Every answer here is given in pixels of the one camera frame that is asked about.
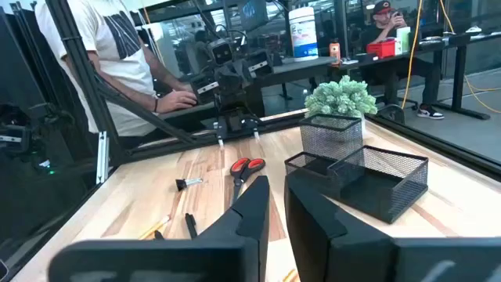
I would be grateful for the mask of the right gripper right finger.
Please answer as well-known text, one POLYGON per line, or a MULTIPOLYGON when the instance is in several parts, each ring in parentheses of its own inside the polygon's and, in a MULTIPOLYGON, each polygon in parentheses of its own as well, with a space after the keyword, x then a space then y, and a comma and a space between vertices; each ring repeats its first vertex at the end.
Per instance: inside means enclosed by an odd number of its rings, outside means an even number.
POLYGON ((392 239, 351 215, 310 186, 287 175, 284 187, 287 230, 302 281, 390 281, 392 239))

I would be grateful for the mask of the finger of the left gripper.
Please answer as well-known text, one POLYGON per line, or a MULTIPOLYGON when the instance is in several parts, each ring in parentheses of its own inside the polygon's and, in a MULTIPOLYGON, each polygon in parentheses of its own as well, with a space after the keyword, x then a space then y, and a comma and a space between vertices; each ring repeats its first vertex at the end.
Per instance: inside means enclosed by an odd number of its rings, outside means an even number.
POLYGON ((251 84, 251 73, 247 62, 234 62, 233 66, 238 75, 239 82, 233 92, 235 96, 240 95, 244 89, 251 84))
POLYGON ((234 93, 234 72, 230 68, 218 68, 216 70, 218 83, 218 99, 228 100, 234 93))

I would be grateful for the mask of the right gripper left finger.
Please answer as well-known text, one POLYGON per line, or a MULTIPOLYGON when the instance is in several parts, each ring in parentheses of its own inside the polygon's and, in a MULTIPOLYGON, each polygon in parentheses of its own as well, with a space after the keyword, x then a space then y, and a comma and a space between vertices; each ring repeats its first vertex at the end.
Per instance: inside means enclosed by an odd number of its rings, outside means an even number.
POLYGON ((215 222, 198 235, 213 240, 200 281, 265 280, 269 244, 269 179, 258 176, 215 222))

